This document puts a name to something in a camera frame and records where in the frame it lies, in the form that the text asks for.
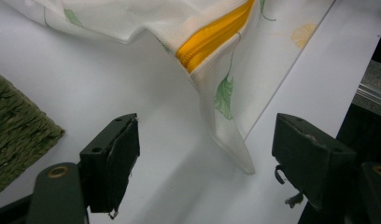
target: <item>zipper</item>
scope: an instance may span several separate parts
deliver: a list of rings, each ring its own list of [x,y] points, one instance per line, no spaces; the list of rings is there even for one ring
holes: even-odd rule
[[[254,2],[247,0],[242,6],[206,25],[178,49],[176,57],[189,73],[246,24]]]

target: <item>white table surface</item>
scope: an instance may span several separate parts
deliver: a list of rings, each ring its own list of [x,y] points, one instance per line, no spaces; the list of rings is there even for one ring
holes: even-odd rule
[[[0,1],[0,73],[67,130],[47,155],[0,193],[0,207],[30,194],[36,175],[78,153],[113,118],[136,112],[141,157],[119,216],[92,223],[297,223],[305,203],[274,176],[276,113],[335,136],[381,36],[381,0],[338,0],[246,143],[244,175],[210,139],[196,91],[148,32],[130,45],[85,41],[26,20]]]

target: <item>green woven mat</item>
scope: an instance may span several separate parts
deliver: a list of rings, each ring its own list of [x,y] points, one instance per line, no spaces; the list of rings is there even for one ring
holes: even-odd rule
[[[56,145],[63,134],[61,127],[0,76],[0,191]]]

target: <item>white fabric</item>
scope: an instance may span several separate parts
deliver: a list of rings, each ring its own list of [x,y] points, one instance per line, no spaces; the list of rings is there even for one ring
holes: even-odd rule
[[[246,0],[6,2],[34,21],[73,35],[128,43],[148,29],[170,54],[176,55],[194,33]],[[244,33],[243,27],[190,74],[184,69],[200,94],[202,114],[211,135],[246,174],[252,175],[255,170],[244,139],[304,47],[294,42],[297,40],[294,35],[304,35],[306,43],[332,2],[270,0],[265,5],[264,0],[256,2],[248,19],[249,31]],[[261,16],[263,5],[264,16],[276,21]],[[244,66],[247,63],[256,63],[259,69],[249,71]],[[218,110],[216,102],[219,85],[224,81],[232,83],[229,114]]]

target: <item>yellow flower print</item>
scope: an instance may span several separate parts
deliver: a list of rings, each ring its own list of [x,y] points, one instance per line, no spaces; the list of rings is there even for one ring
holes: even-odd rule
[[[314,23],[307,23],[306,25],[299,27],[293,31],[291,36],[292,41],[296,44],[296,46],[298,46],[298,48],[303,49],[316,27],[317,25]]]

